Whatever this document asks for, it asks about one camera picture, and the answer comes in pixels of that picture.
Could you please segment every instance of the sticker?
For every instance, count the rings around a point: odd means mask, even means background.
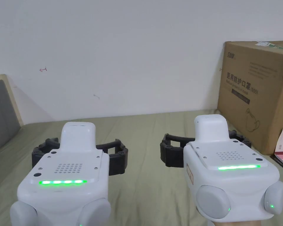
[[[256,46],[269,46],[269,47],[273,47],[273,48],[277,48],[277,49],[283,49],[283,47],[276,46],[275,44],[272,44],[272,43],[267,42],[267,41],[258,41]]]
[[[192,182],[192,185],[194,185],[194,176],[193,176],[193,174],[192,174],[192,172],[191,172],[190,167],[189,167],[188,164],[187,164],[187,173],[188,173],[189,178],[190,178],[190,180],[191,180],[191,182]]]

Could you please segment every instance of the green led light strip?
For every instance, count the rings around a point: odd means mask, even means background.
[[[237,166],[222,166],[218,167],[218,170],[228,170],[228,169],[248,169],[248,168],[260,168],[260,165],[237,165]]]
[[[39,182],[41,185],[50,185],[50,184],[82,184],[87,183],[87,180],[42,180]]]

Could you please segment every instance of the white robotic gripper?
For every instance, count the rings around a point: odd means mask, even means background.
[[[99,226],[109,217],[109,155],[95,146],[95,126],[64,125],[58,151],[45,154],[20,183],[12,226]]]
[[[218,114],[195,118],[183,149],[184,174],[197,209],[212,222],[265,220],[283,209],[277,167],[237,139]]]

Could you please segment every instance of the green bedsheet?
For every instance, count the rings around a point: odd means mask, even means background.
[[[109,177],[108,199],[112,206],[109,226],[206,226],[196,211],[183,169],[168,168],[160,160],[159,143],[165,133],[194,137],[194,118],[214,110],[176,112],[74,121],[96,126],[96,143],[120,139],[129,149],[128,167],[123,175]],[[25,125],[0,149],[0,226],[9,226],[9,209],[17,200],[17,186],[31,169],[31,151],[46,138],[60,137],[66,123]],[[280,171],[283,168],[272,159]],[[262,222],[263,226],[283,225],[283,212]]]

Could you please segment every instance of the gray headboard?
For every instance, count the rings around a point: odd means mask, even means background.
[[[0,80],[0,148],[20,129],[10,96],[3,80]]]

